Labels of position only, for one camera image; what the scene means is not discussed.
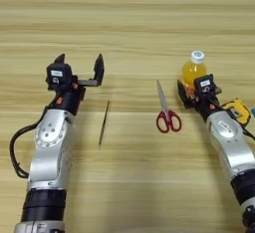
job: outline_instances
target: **orange juice bottle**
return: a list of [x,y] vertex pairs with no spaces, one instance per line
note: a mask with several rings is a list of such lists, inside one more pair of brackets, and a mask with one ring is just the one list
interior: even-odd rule
[[207,74],[203,60],[204,53],[200,51],[191,53],[190,61],[186,62],[182,68],[182,79],[186,86],[194,88],[193,81]]

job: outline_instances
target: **wooden table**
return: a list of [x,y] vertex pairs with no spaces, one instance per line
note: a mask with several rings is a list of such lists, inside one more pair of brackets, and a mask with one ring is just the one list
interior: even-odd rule
[[[221,101],[255,106],[254,9],[255,0],[0,0],[0,231],[20,220],[26,181],[8,145],[53,97],[46,67],[65,53],[74,73],[89,78],[103,53],[104,84],[87,89],[77,116],[67,232],[244,232],[204,122],[182,108],[176,79],[191,51],[202,50]],[[157,79],[181,115],[179,133],[156,129]],[[17,143],[25,168],[33,149],[32,133]]]

